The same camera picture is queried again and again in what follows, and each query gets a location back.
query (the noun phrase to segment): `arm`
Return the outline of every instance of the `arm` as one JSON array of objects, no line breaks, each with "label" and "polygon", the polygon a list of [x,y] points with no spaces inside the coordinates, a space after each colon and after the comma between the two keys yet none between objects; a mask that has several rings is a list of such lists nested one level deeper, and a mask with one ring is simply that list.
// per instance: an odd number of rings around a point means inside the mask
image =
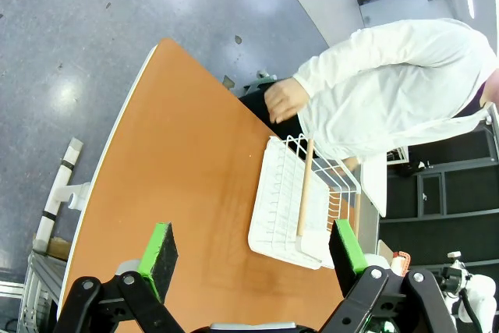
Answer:
[{"label": "arm", "polygon": [[365,70],[392,64],[438,67],[468,55],[481,36],[444,19],[405,20],[355,32],[312,57],[293,76],[312,97]]}]

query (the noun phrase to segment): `wooden table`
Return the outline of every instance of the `wooden table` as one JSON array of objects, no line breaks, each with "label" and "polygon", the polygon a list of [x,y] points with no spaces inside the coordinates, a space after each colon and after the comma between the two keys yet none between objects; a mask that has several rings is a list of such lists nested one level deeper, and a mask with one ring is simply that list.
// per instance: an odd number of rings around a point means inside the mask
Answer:
[{"label": "wooden table", "polygon": [[[166,306],[186,331],[212,322],[319,328],[342,300],[335,272],[254,253],[247,235],[271,131],[174,41],[124,104],[73,244],[68,287],[103,282],[171,221],[179,251]],[[120,332],[139,331],[135,322]]]}]

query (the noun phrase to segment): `gray floor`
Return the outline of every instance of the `gray floor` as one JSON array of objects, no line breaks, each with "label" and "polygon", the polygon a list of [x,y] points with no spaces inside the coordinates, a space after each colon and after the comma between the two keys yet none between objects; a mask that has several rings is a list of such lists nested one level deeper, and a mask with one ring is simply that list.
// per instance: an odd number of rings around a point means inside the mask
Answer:
[{"label": "gray floor", "polygon": [[[13,282],[70,138],[85,143],[73,182],[90,180],[161,38],[238,85],[262,68],[289,76],[327,47],[297,0],[0,0],[0,14],[0,279]],[[63,210],[55,234],[71,239],[77,215]]]}]

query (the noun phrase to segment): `white wire basket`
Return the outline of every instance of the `white wire basket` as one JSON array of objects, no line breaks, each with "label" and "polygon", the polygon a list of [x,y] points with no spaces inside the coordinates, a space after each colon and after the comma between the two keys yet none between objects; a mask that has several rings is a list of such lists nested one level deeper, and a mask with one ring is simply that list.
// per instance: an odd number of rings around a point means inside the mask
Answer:
[{"label": "white wire basket", "polygon": [[301,267],[334,268],[329,252],[332,225],[335,219],[350,219],[359,193],[352,173],[341,161],[323,158],[313,140],[304,135],[286,140],[271,136],[249,226],[249,247]]}]

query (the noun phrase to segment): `screw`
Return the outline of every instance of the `screw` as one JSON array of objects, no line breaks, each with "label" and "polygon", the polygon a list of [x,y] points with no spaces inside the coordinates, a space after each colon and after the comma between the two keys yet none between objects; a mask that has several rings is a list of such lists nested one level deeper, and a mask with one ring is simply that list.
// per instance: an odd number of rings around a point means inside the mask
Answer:
[{"label": "screw", "polygon": [[381,273],[381,271],[379,269],[373,269],[371,271],[371,277],[372,278],[379,278],[379,277],[381,277],[381,275],[382,275],[382,273]]},{"label": "screw", "polygon": [[84,283],[83,283],[83,288],[85,290],[88,290],[88,289],[92,289],[92,286],[94,286],[94,283],[90,280],[86,280]]},{"label": "screw", "polygon": [[413,277],[416,282],[422,282],[424,280],[424,276],[420,273],[415,273]]},{"label": "screw", "polygon": [[133,278],[133,276],[128,275],[123,279],[123,282],[125,282],[127,285],[131,285],[135,282],[135,278]]}]

